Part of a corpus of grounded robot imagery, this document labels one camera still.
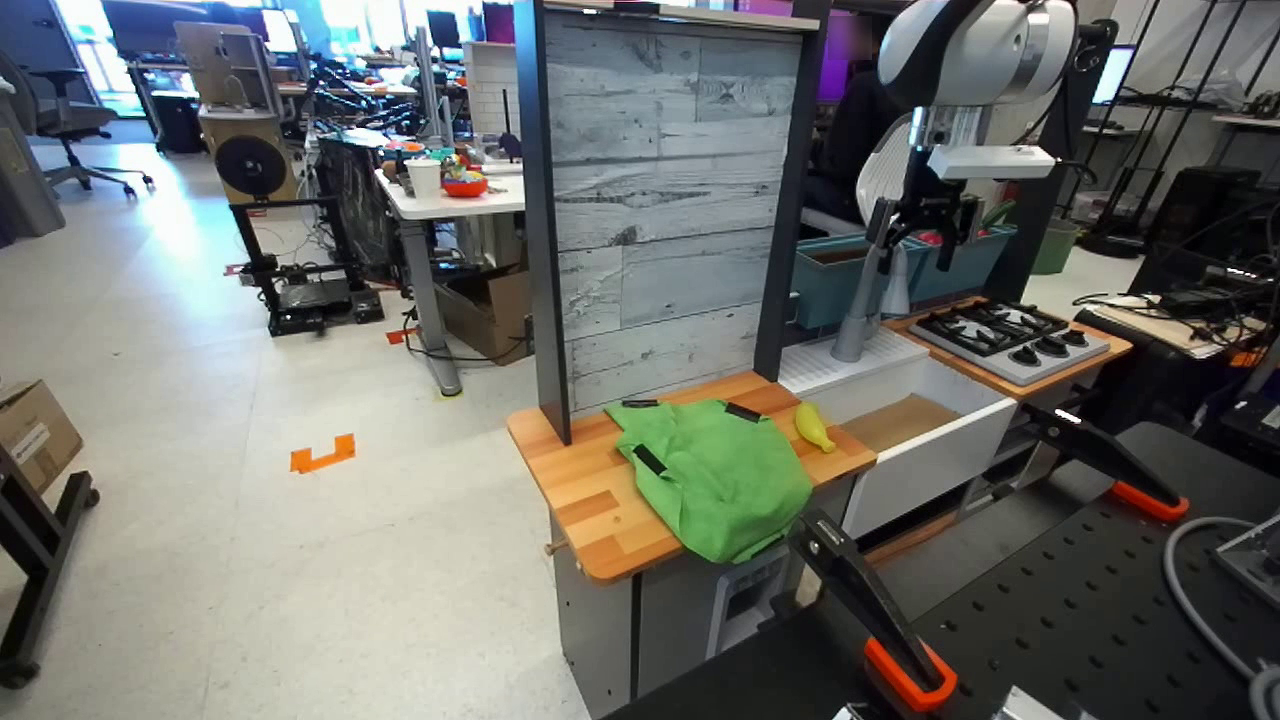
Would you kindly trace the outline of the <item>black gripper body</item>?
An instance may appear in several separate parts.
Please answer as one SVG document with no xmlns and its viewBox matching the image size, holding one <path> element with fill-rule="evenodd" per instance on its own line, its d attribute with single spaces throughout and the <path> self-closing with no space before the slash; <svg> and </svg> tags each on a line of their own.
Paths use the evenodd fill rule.
<svg viewBox="0 0 1280 720">
<path fill-rule="evenodd" d="M 964 182 L 935 182 L 933 173 L 904 183 L 900 212 L 913 227 L 946 227 L 958 225 L 970 233 L 979 216 L 979 201 Z"/>
</svg>

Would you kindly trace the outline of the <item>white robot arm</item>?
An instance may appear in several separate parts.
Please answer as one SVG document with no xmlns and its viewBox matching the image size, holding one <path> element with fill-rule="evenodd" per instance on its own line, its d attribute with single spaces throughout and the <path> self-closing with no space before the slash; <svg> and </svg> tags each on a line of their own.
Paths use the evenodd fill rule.
<svg viewBox="0 0 1280 720">
<path fill-rule="evenodd" d="M 970 239 L 976 205 L 970 182 L 1044 182 L 1058 156 L 1038 139 L 989 139 L 997 106 L 1062 85 L 1075 44 L 1067 0 L 913 0 L 881 44 L 881 80 L 907 85 L 907 165 L 900 197 L 872 208 L 872 249 L 894 264 L 917 233 L 939 235 L 949 270 Z"/>
</svg>

